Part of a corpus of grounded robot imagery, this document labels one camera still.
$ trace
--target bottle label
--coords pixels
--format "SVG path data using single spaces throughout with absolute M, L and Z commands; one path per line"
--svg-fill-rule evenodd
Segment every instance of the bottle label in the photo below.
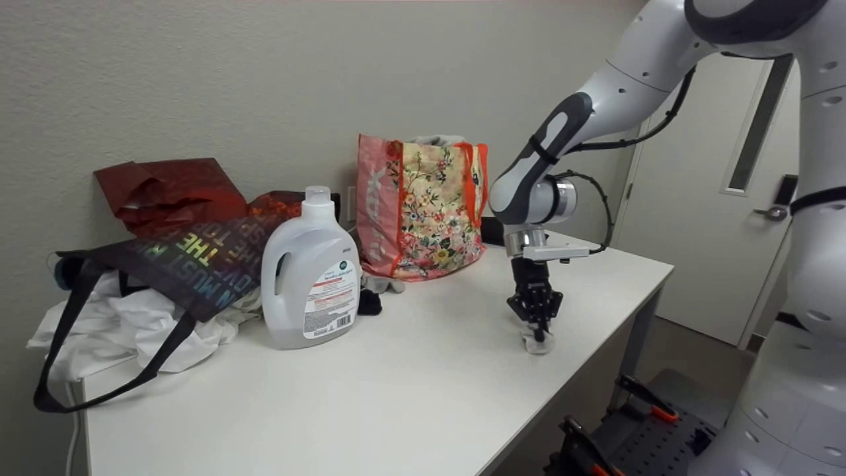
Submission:
M 358 293 L 354 272 L 354 265 L 343 258 L 313 279 L 304 314 L 304 339 L 323 339 L 354 323 Z

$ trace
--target white wall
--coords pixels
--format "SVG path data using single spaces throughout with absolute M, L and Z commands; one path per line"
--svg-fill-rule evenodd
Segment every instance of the white wall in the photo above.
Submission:
M 640 6 L 1 0 L 1 474 L 61 466 L 65 421 L 29 410 L 37 359 L 23 339 L 57 297 L 53 252 L 122 236 L 91 168 L 214 154 L 247 195 L 307 183 L 349 190 L 356 133 L 460 133 L 485 141 L 499 171 Z M 587 168 L 614 183 L 616 159 Z

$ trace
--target bag strap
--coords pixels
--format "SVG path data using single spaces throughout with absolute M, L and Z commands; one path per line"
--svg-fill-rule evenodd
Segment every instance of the bag strap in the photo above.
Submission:
M 165 335 L 165 340 L 159 346 L 159 352 L 152 354 L 152 359 L 132 379 L 126 380 L 124 385 L 109 392 L 109 395 L 101 395 L 89 401 L 82 401 L 82 405 L 64 405 L 57 401 L 53 395 L 49 395 L 49 369 L 56 365 L 56 356 L 64 346 L 64 340 L 69 339 L 89 291 L 97 285 L 103 270 L 91 270 L 91 272 L 82 272 L 79 274 L 79 283 L 73 285 L 70 297 L 69 297 L 69 303 L 64 306 L 61 313 L 61 319 L 56 324 L 56 335 L 53 335 L 53 343 L 49 343 L 49 352 L 48 352 L 48 359 L 42 365 L 42 375 L 39 375 L 39 383 L 33 388 L 33 408 L 42 410 L 42 412 L 79 412 L 79 410 L 86 410 L 86 408 L 94 408 L 94 405 L 103 405 L 118 395 L 126 395 L 132 392 L 134 385 L 139 383 L 148 383 L 159 375 L 160 365 L 165 361 L 165 356 L 193 332 L 194 328 L 194 319 L 183 314 L 179 323 L 175 324 L 175 331 Z

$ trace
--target detergent bottle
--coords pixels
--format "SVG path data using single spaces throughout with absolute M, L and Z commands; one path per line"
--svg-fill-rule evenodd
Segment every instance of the detergent bottle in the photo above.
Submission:
M 331 340 L 354 324 L 358 252 L 335 221 L 323 186 L 307 188 L 300 216 L 283 221 L 263 245 L 261 313 L 283 348 Z

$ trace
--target white table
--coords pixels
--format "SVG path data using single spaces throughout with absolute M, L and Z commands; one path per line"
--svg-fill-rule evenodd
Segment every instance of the white table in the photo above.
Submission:
M 465 476 L 483 471 L 636 313 L 670 266 L 608 249 L 549 265 L 562 291 L 549 354 L 521 346 L 491 245 L 452 278 L 384 297 L 381 317 L 331 343 L 279 352 L 263 323 L 214 359 L 85 414 L 91 476 Z M 126 375 L 97 372 L 85 395 Z

